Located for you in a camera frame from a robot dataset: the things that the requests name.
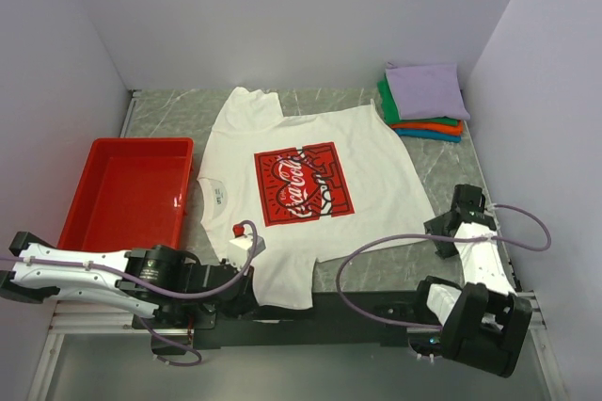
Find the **white printed t-shirt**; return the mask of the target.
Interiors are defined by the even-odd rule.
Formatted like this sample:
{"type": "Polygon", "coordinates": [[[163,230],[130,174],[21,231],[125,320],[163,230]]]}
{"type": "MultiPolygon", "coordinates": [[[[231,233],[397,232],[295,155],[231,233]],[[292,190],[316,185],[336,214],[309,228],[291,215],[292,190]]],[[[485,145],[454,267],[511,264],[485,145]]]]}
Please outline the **white printed t-shirt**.
{"type": "Polygon", "coordinates": [[[201,224],[228,259],[236,224],[250,220],[264,250],[251,260],[260,305],[312,305],[318,262],[394,234],[416,238],[433,207],[400,138],[372,104],[287,117],[276,93],[235,88],[202,157],[201,224]]]}

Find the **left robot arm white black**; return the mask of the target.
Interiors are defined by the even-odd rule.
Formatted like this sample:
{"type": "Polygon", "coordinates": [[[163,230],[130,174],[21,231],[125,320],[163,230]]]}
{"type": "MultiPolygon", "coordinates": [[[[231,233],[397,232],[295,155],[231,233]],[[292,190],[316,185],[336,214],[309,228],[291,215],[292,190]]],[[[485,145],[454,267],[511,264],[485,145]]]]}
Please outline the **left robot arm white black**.
{"type": "Polygon", "coordinates": [[[175,328],[245,302],[250,295],[247,272],[227,262],[205,265],[195,254],[167,246],[62,250],[19,232],[9,250],[13,267],[1,273],[1,296],[22,303],[98,303],[175,328]]]}

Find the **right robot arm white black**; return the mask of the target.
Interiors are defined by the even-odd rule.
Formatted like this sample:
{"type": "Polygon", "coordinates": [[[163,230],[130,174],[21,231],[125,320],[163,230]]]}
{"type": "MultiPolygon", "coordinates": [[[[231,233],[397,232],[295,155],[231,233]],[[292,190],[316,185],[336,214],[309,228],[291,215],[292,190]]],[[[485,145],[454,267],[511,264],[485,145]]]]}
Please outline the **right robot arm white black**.
{"type": "Polygon", "coordinates": [[[450,211],[424,223],[441,259],[460,259],[464,284],[429,276],[419,283],[413,314],[442,326],[437,352],[487,373],[509,377],[515,370],[532,317],[531,304],[516,295],[494,239],[497,226],[485,212],[478,186],[458,184],[450,211]]]}

